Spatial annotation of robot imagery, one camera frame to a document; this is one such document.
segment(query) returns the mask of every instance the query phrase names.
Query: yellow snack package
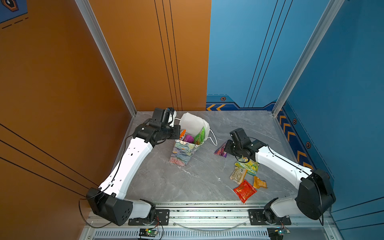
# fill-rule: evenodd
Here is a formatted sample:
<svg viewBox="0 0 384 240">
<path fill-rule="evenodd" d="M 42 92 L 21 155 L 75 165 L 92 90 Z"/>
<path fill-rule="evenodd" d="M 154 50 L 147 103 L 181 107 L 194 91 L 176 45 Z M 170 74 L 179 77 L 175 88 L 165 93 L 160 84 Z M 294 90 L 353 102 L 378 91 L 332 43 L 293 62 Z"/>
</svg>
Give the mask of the yellow snack package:
<svg viewBox="0 0 384 240">
<path fill-rule="evenodd" d="M 261 188 L 261 187 L 263 187 L 263 188 L 267 188 L 267 187 L 266 187 L 266 182 L 260 180 L 260 178 L 258 178 L 258 177 L 256 177 L 256 176 L 254 176 L 253 187 L 254 187 L 254 188 L 257 188 L 257 189 L 259 189 L 259 188 Z"/>
</svg>

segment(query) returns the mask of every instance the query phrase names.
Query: marble table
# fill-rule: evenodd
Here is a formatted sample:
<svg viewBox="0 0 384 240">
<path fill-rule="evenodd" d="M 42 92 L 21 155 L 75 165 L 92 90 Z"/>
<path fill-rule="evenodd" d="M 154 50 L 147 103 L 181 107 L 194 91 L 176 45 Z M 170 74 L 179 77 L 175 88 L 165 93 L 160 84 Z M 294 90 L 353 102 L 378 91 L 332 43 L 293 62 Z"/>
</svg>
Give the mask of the marble table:
<svg viewBox="0 0 384 240">
<path fill-rule="evenodd" d="M 177 113 L 180 118 L 186 111 Z M 189 111 L 205 119 L 215 133 L 218 146 L 230 139 L 229 132 L 243 128 L 248 136 L 267 143 L 273 150 L 295 161 L 295 157 L 276 120 L 267 111 Z M 152 117 L 152 112 L 138 112 L 130 129 Z M 167 140 L 156 146 L 144 159 L 127 191 L 126 199 L 146 199 L 152 202 L 180 201 L 233 201 L 239 200 L 233 189 L 237 183 L 229 179 L 236 159 L 214 155 L 218 148 L 207 139 L 192 156 L 185 167 L 169 163 L 174 140 Z M 259 189 L 250 201 L 268 202 L 275 197 L 288 197 L 297 190 L 283 177 L 265 167 L 259 166 L 257 176 L 265 180 L 268 189 Z M 253 184 L 253 176 L 245 179 Z"/>
</svg>

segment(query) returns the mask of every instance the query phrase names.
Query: aluminum frame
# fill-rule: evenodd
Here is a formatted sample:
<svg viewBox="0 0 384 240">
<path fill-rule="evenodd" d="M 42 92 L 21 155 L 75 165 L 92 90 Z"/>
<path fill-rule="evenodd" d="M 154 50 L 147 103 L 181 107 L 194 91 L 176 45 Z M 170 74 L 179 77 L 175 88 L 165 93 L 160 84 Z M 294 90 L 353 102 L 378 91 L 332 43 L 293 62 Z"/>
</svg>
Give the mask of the aluminum frame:
<svg viewBox="0 0 384 240">
<path fill-rule="evenodd" d="M 201 228 L 201 229 L 217 229 L 231 228 L 239 225 L 235 230 L 238 231 L 254 231 L 262 230 L 269 226 L 251 225 L 248 217 L 248 209 L 262 209 L 267 202 L 249 201 L 243 204 L 240 201 L 217 201 L 217 202 L 164 202 L 156 203 L 157 209 L 169 209 L 169 225 L 164 226 L 164 231 L 181 231 L 185 230 L 182 226 Z M 329 239 L 343 240 L 339 230 L 329 212 L 324 213 L 324 226 L 318 220 L 312 220 L 303 214 L 290 216 L 292 225 L 289 229 L 294 228 L 324 228 Z M 93 226 L 99 227 L 108 223 L 107 220 L 90 213 L 88 222 Z M 109 224 L 104 227 L 104 231 L 118 230 L 137 230 L 137 226 L 129 226 L 127 224 L 116 226 Z M 92 239 L 95 229 L 85 226 L 80 240 L 86 240 L 88 237 Z"/>
<path fill-rule="evenodd" d="M 285 84 L 283 90 L 281 91 L 275 106 L 272 109 L 272 114 L 274 117 L 277 116 L 280 109 L 283 107 L 285 101 L 288 99 L 288 96 L 291 94 L 301 74 L 303 73 L 304 69 L 307 67 L 307 64 L 312 58 L 313 53 L 316 51 L 317 47 L 319 46 L 325 33 L 328 31 L 328 28 L 330 27 L 331 23 L 333 22 L 333 19 L 339 12 L 343 3 L 344 3 L 344 0 L 329 1 L 319 22 L 316 25 L 316 28 L 314 29 L 310 39 L 308 40 L 308 43 L 305 46 L 304 51 L 302 52 L 299 60 L 297 61 L 295 68 L 293 69 L 291 75 L 288 78 L 287 83 Z"/>
<path fill-rule="evenodd" d="M 93 13 L 91 4 L 88 0 L 75 0 L 81 15 L 84 18 L 85 23 L 87 24 L 89 31 L 92 34 L 93 39 L 96 42 L 97 47 L 99 48 L 99 51 L 101 55 L 103 56 L 103 59 L 105 61 L 105 64 L 107 65 L 113 80 L 116 83 L 116 86 L 119 89 L 119 92 L 129 109 L 129 112 L 131 113 L 132 117 L 136 116 L 137 110 L 135 108 L 135 105 L 132 101 L 131 96 L 129 95 L 127 86 L 121 76 L 121 73 L 119 71 L 119 68 L 115 62 L 115 59 L 113 58 L 113 55 L 111 53 L 111 50 L 107 44 L 107 41 L 105 40 L 104 34 L 101 31 L 100 25 L 96 19 L 95 14 Z"/>
</svg>

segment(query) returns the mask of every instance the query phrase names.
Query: candy wrapper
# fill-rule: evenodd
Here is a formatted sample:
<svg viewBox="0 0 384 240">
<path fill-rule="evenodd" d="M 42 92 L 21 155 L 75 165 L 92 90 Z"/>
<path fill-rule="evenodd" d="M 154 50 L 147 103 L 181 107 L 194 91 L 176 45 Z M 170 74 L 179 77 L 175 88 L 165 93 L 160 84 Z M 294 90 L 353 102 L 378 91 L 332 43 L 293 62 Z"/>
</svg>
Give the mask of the candy wrapper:
<svg viewBox="0 0 384 240">
<path fill-rule="evenodd" d="M 258 178 L 258 177 L 256 177 L 256 176 L 254 176 L 253 187 L 254 187 L 254 188 L 257 188 L 257 189 L 259 189 L 259 188 L 261 188 L 261 187 L 263 187 L 263 188 L 267 188 L 267 187 L 266 187 L 266 182 L 260 180 L 260 178 Z"/>
<path fill-rule="evenodd" d="M 257 191 L 249 182 L 244 180 L 244 182 L 234 189 L 234 192 L 239 196 L 240 200 L 245 203 L 245 201 Z"/>
<path fill-rule="evenodd" d="M 257 170 L 259 169 L 259 163 L 254 162 L 251 159 L 249 159 L 249 162 L 246 161 L 248 161 L 248 158 L 241 157 L 239 162 L 235 163 L 235 166 L 245 168 L 248 170 L 247 173 L 251 174 L 252 176 L 256 176 Z"/>
<path fill-rule="evenodd" d="M 224 152 L 224 148 L 225 148 L 225 145 L 227 144 L 227 142 L 223 143 L 223 145 L 221 145 L 221 147 L 219 147 L 215 152 L 214 154 L 216 155 L 220 155 L 222 157 L 227 157 L 227 152 Z"/>
<path fill-rule="evenodd" d="M 247 170 L 242 167 L 235 167 L 230 179 L 235 181 L 237 184 L 240 184 L 244 181 L 244 177 L 247 174 Z"/>
</svg>

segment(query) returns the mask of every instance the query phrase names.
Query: orange chevron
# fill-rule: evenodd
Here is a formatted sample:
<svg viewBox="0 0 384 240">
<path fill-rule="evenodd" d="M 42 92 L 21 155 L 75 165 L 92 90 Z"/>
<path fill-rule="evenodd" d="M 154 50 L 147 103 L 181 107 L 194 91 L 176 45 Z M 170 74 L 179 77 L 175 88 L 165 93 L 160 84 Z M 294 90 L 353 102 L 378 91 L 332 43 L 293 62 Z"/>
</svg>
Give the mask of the orange chevron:
<svg viewBox="0 0 384 240">
<path fill-rule="evenodd" d="M 207 110 L 208 110 L 208 111 L 212 111 L 212 110 L 211 110 L 211 107 L 213 107 L 213 106 L 215 106 L 215 105 L 216 105 L 216 104 L 212 104 L 211 106 L 209 106 L 209 107 L 207 108 Z"/>
<path fill-rule="evenodd" d="M 223 105 L 221 105 L 220 107 L 216 108 L 216 110 L 217 110 L 217 111 L 221 111 L 220 108 L 222 108 L 222 107 L 224 107 L 224 106 L 225 106 L 225 104 L 223 104 Z"/>
<path fill-rule="evenodd" d="M 309 167 L 310 169 L 313 170 L 313 167 L 311 165 L 309 165 L 308 163 L 306 163 L 306 162 L 303 162 L 303 166 L 304 167 Z"/>
<path fill-rule="evenodd" d="M 294 135 L 294 136 L 296 136 L 296 134 L 294 133 L 294 132 L 290 132 L 290 131 L 288 131 L 288 136 L 287 136 L 287 138 L 288 138 L 288 142 L 289 142 L 289 136 L 290 135 Z"/>
<path fill-rule="evenodd" d="M 281 119 L 282 119 L 282 118 L 285 118 L 285 119 L 286 119 L 286 116 L 283 116 L 283 115 L 280 116 L 280 125 L 281 125 Z"/>
<path fill-rule="evenodd" d="M 285 127 L 290 127 L 291 125 L 289 125 L 288 123 L 284 123 L 284 129 L 283 129 L 283 132 L 285 133 Z"/>
<path fill-rule="evenodd" d="M 304 156 L 304 157 L 307 157 L 307 155 L 306 155 L 305 153 L 300 152 L 300 151 L 297 151 L 297 162 L 298 162 L 298 163 L 300 163 L 300 160 L 299 160 L 300 155 L 302 155 L 302 156 Z"/>
</svg>

